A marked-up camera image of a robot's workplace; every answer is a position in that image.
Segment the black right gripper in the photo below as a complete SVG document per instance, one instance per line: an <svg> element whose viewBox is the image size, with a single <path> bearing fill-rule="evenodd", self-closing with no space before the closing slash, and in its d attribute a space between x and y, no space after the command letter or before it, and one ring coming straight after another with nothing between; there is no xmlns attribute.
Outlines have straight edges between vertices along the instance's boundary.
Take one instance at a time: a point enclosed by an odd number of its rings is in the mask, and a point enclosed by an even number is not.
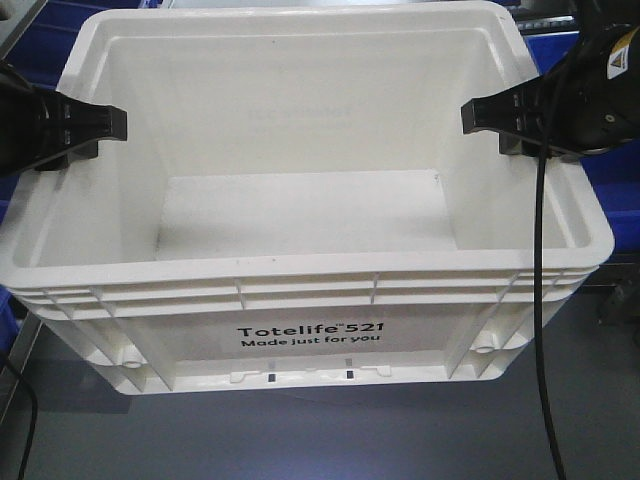
<svg viewBox="0 0 640 480"><path fill-rule="evenodd" d="M579 36L565 59L545 75L559 98L549 148L595 155L639 138L639 3L577 1ZM541 79L472 98L461 107L465 135L499 134L499 153L538 158L542 150Z"/></svg>

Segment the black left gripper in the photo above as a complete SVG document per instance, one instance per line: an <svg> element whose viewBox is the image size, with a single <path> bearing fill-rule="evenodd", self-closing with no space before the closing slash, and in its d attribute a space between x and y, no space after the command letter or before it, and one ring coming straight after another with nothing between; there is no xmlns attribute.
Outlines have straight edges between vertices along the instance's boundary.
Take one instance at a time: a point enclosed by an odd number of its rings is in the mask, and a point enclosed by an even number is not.
<svg viewBox="0 0 640 480"><path fill-rule="evenodd" d="M75 161L96 158L100 140L128 140L126 111L34 85L1 60L2 175L64 170Z"/></svg>

